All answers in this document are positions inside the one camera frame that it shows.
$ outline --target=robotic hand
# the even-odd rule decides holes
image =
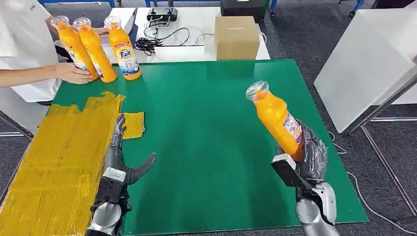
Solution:
[[[296,188],[296,214],[306,236],[338,236],[336,196],[324,181],[327,169],[327,149],[314,132],[301,123],[304,137],[304,157],[295,163],[289,154],[277,146],[271,165],[289,187]]]
[[[100,179],[94,205],[91,206],[92,221],[86,236],[119,235],[124,216],[132,210],[127,186],[136,183],[154,164],[156,153],[137,168],[127,167],[121,152],[121,142],[126,126],[124,114],[116,120],[112,141],[105,156],[105,172]]]

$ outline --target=orange bottle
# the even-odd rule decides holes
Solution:
[[[252,84],[246,97],[253,101],[259,120],[275,138],[285,153],[299,162],[303,156],[303,137],[300,124],[287,111],[287,103],[269,91],[265,81]]]
[[[80,17],[74,21],[73,26],[78,29],[81,41],[87,49],[101,80],[108,83],[117,79],[116,72],[101,47],[100,36],[91,28],[91,21],[88,18]]]
[[[81,70],[88,71],[93,79],[98,78],[98,73],[87,53],[86,48],[81,42],[80,35],[70,25],[66,16],[56,16],[52,18],[51,25],[57,28],[61,42],[71,56],[75,65]]]
[[[140,77],[141,69],[133,51],[127,33],[120,27],[120,20],[116,16],[109,16],[104,20],[109,28],[109,42],[115,53],[123,77],[127,80],[135,80]]]

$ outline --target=tide logo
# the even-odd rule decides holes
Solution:
[[[119,57],[121,60],[127,60],[132,56],[132,50],[123,49],[119,51]]]

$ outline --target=green table surface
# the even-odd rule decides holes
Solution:
[[[368,218],[332,145],[294,60],[148,63],[143,76],[105,84],[63,83],[54,99],[83,109],[89,96],[124,94],[122,112],[145,112],[143,137],[123,141],[127,165],[151,152],[155,166],[128,188],[133,210],[124,235],[171,234],[299,225],[295,189],[270,166],[275,140],[246,89],[268,81],[290,113],[328,147],[326,181],[336,193],[337,222]]]

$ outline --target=person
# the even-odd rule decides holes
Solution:
[[[73,63],[59,63],[52,15],[37,0],[3,0],[0,8],[0,87],[26,102],[53,100],[61,80],[86,84],[92,76]],[[107,28],[94,29],[98,34]]]

